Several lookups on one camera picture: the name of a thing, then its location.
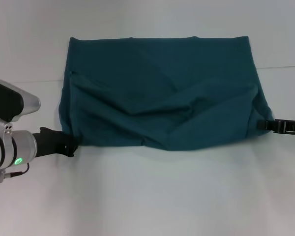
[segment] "teal cloth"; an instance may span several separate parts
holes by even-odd
[[[82,145],[194,150],[273,119],[248,37],[70,39],[59,115]]]

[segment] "white surface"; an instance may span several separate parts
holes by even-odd
[[[70,37],[245,35],[258,68],[295,66],[295,0],[0,0],[0,79],[63,79]]]
[[[258,72],[276,117],[295,119],[295,68]],[[61,81],[15,85],[42,104],[15,129],[60,129]],[[25,176],[0,184],[6,235],[295,236],[295,137],[192,152],[83,147],[74,158],[37,158]]]
[[[14,128],[61,129],[62,82],[38,81],[63,78],[69,37],[194,35],[248,35],[257,67],[295,66],[295,0],[0,0],[0,79],[42,104]],[[295,119],[295,68],[258,73],[275,116]],[[295,137],[37,158],[25,176],[0,184],[6,235],[295,236]]]

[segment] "black clamp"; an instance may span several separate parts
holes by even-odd
[[[257,128],[261,130],[272,130],[277,134],[295,135],[295,120],[259,120]]]
[[[75,137],[45,127],[41,127],[40,133],[33,134],[33,136],[37,142],[36,157],[54,153],[73,157],[79,146],[79,141]]]

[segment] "black cable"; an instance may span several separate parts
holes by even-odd
[[[30,164],[28,163],[28,168],[22,174],[24,175],[27,171],[29,171],[29,169],[30,169]]]
[[[12,173],[10,173],[10,178],[24,175],[27,171],[29,171],[29,169],[30,169],[30,164],[28,163],[28,168],[26,169],[26,171],[24,171],[24,172],[21,172],[21,171],[19,171],[19,172],[12,172]]]

